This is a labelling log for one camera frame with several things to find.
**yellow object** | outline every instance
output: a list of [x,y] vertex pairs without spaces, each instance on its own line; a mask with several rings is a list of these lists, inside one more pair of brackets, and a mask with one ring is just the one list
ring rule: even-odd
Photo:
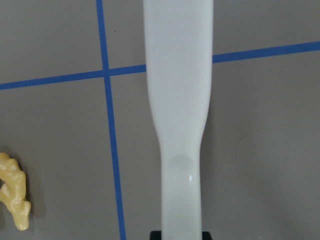
[[26,174],[20,170],[17,160],[0,153],[0,202],[13,216],[16,227],[23,231],[29,227],[31,203],[26,201]]

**yellow piece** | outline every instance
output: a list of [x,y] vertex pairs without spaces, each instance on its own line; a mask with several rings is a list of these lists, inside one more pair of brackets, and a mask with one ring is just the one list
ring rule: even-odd
[[16,227],[23,231],[29,227],[31,203],[26,201],[26,174],[20,170],[17,160],[0,153],[0,202],[13,216]]

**black object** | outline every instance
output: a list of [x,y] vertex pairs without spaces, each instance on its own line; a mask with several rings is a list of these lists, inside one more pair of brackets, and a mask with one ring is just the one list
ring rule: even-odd
[[[150,233],[150,240],[161,240],[161,231],[152,231]],[[203,231],[202,232],[202,240],[212,240],[210,232]]]

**white plastic handle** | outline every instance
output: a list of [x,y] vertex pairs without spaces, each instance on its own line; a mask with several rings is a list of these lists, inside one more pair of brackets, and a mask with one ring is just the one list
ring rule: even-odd
[[211,94],[213,0],[144,0],[143,7],[161,151],[162,240],[201,240],[199,159]]

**handle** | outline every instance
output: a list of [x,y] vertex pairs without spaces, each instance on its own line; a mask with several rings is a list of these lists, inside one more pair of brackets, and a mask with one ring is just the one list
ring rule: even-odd
[[161,151],[162,239],[200,240],[213,0],[144,0],[143,7],[148,94]]

